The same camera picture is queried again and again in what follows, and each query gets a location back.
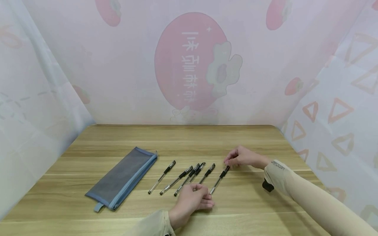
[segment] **left hand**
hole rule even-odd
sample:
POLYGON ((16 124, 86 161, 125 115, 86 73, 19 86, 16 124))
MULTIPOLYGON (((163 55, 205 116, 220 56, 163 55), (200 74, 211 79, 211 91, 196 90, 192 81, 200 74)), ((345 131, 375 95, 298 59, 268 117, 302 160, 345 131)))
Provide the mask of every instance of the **left hand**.
POLYGON ((196 210, 212 209, 214 202, 209 190, 202 184, 185 185, 178 196, 176 205, 168 212, 172 228, 184 226, 196 210))

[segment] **fabric wall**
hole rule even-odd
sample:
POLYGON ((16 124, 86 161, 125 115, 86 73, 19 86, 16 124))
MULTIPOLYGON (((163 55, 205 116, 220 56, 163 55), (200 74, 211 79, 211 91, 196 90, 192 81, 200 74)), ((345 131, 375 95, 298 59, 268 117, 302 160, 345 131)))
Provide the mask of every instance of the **fabric wall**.
POLYGON ((0 219, 91 123, 25 6, 0 0, 0 219))
POLYGON ((328 191, 378 231, 378 1, 281 127, 328 191))
POLYGON ((24 1, 97 123, 273 125, 365 2, 24 1))

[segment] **wooden table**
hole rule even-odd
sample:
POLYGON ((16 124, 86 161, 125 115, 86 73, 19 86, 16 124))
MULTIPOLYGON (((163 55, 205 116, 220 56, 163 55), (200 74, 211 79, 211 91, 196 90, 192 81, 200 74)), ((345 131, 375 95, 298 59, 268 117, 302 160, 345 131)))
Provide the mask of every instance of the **wooden table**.
MULTIPOLYGON (((322 185, 273 126, 93 125, 3 219, 0 235, 120 236, 143 217, 174 205, 173 193, 179 184, 163 196, 159 191, 188 166, 206 162, 206 171, 215 163, 215 170, 204 182, 211 188, 224 168, 223 158, 239 144, 276 158, 322 185), (95 213, 95 201, 84 194, 135 146, 158 150, 158 161, 116 212, 103 209, 95 213), (148 195, 174 159, 177 164, 148 195)), ((177 235, 328 235, 295 202, 277 190, 265 191, 262 182, 261 170, 230 170, 214 192, 215 208, 194 213, 177 235)))

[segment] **blue trim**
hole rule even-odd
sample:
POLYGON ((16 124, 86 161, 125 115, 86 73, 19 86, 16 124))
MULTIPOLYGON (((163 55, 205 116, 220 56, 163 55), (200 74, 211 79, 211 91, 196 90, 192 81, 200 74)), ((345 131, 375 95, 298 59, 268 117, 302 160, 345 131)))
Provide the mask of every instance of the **blue trim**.
POLYGON ((135 147, 134 149, 136 149, 137 151, 140 151, 141 153, 144 153, 144 154, 146 154, 146 155, 149 155, 149 156, 156 155, 155 153, 150 153, 149 151, 146 151, 146 150, 140 149, 140 148, 138 148, 138 147, 135 147))
POLYGON ((133 177, 130 178, 130 180, 125 184, 125 186, 123 186, 121 191, 119 191, 119 193, 114 197, 114 199, 108 206, 110 210, 115 211, 119 207, 119 205, 125 200, 125 198, 130 194, 130 192, 135 188, 138 182, 143 178, 143 176, 147 173, 147 171, 157 160, 158 156, 156 154, 142 150, 138 147, 135 148, 137 148, 138 151, 144 154, 151 154, 152 157, 133 175, 133 177))
POLYGON ((92 193, 92 192, 88 192, 85 194, 87 197, 90 197, 98 202, 101 202, 102 204, 104 204, 106 207, 109 207, 109 202, 102 199, 101 197, 97 196, 96 194, 92 193))
POLYGON ((101 202, 99 202, 99 203, 96 204, 96 206, 94 207, 93 210, 98 213, 103 206, 104 205, 101 202))

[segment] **mesh pencil case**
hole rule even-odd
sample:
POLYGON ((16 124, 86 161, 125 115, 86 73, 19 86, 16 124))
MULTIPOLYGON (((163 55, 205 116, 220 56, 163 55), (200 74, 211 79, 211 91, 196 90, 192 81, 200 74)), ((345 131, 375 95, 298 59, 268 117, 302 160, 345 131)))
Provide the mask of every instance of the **mesh pencil case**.
POLYGON ((103 206, 115 211, 157 158, 157 152, 135 147, 85 194, 98 201, 94 211, 99 212, 103 206))

